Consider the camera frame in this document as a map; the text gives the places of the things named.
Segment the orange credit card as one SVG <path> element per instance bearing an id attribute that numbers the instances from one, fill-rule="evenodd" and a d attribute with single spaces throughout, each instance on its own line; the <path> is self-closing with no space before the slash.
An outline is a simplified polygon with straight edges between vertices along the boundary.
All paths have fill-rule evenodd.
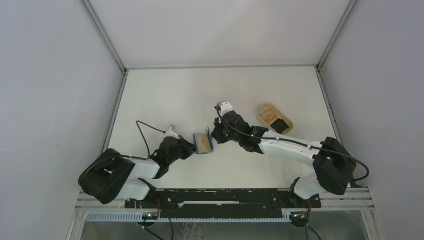
<path id="1" fill-rule="evenodd" d="M 213 152 L 213 146 L 207 134 L 196 135 L 196 145 L 198 154 L 210 154 Z"/>

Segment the blue leather card holder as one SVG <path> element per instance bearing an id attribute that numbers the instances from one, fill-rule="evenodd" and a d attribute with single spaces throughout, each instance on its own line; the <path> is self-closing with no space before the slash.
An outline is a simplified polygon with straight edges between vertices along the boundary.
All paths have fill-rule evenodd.
<path id="1" fill-rule="evenodd" d="M 205 129 L 204 133 L 193 134 L 193 140 L 197 155 L 207 155 L 214 152 L 213 138 L 209 127 Z"/>

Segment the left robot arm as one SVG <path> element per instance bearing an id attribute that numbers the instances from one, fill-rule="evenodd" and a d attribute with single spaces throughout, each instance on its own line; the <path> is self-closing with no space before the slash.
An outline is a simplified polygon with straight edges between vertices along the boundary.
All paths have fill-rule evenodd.
<path id="1" fill-rule="evenodd" d="M 186 160 L 197 151 L 183 137 L 167 136 L 148 158 L 123 155 L 113 148 L 102 153 L 79 177 L 82 191 L 107 205 L 115 199 L 135 199 L 143 208 L 156 203 L 157 196 L 147 179 L 167 174 L 178 160 Z"/>

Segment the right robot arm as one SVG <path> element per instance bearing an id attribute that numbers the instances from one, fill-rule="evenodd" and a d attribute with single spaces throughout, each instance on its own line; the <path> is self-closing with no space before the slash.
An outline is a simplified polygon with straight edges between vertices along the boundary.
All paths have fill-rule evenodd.
<path id="1" fill-rule="evenodd" d="M 358 161 L 337 139 L 307 141 L 281 135 L 265 127 L 250 126 L 234 110 L 216 108 L 212 137 L 218 144 L 233 141 L 249 153 L 278 155 L 313 169 L 298 177 L 290 187 L 289 203 L 302 208 L 309 199 L 323 192 L 346 193 Z"/>

